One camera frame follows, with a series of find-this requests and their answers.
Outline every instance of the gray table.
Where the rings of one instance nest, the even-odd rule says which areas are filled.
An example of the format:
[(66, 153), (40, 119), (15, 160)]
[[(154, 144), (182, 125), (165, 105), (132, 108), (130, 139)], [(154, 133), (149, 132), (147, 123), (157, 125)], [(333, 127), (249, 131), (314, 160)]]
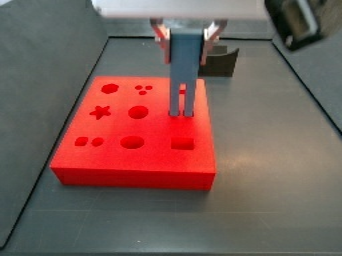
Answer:
[[(271, 42), (225, 43), (241, 54), (234, 78), (206, 80), (213, 190), (63, 187), (47, 167), (3, 252), (342, 252), (341, 135)], [(88, 85), (169, 76), (161, 63), (153, 39), (112, 39)]]

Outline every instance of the red block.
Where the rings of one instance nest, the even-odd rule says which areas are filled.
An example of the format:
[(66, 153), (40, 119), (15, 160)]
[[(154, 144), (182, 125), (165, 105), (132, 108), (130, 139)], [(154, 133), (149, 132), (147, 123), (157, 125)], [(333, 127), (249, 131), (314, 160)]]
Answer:
[(51, 162), (60, 182), (209, 190), (214, 146), (205, 81), (197, 83), (195, 116), (170, 117), (169, 78), (96, 77)]

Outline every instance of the square hole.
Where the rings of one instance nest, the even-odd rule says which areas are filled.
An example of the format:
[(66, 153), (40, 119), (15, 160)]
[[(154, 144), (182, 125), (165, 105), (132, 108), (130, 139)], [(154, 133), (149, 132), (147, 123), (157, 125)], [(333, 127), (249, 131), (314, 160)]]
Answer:
[(173, 137), (171, 149), (194, 150), (195, 143), (193, 138)]

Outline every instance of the small round hole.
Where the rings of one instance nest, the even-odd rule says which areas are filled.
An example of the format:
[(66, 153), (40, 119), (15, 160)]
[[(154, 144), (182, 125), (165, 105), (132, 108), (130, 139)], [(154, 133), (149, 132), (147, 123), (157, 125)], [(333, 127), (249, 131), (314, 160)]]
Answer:
[(111, 94), (111, 93), (116, 92), (118, 89), (119, 89), (119, 85), (116, 85), (116, 84), (106, 84), (102, 87), (102, 92), (106, 93), (106, 94)]
[(86, 146), (88, 143), (88, 137), (79, 137), (76, 140), (75, 140), (75, 146)]
[(142, 119), (149, 115), (149, 108), (145, 106), (135, 106), (128, 110), (128, 116), (134, 119)]
[(124, 137), (120, 144), (127, 149), (138, 149), (145, 145), (145, 139), (139, 136)]
[(99, 147), (103, 144), (104, 140), (103, 138), (98, 137), (92, 140), (91, 144), (94, 147)]

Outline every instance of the white robot part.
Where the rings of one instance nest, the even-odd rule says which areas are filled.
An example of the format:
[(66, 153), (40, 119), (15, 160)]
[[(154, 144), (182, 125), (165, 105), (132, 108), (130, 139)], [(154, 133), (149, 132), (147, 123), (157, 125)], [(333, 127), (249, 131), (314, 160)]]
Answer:
[(263, 0), (92, 0), (104, 18), (265, 19)]

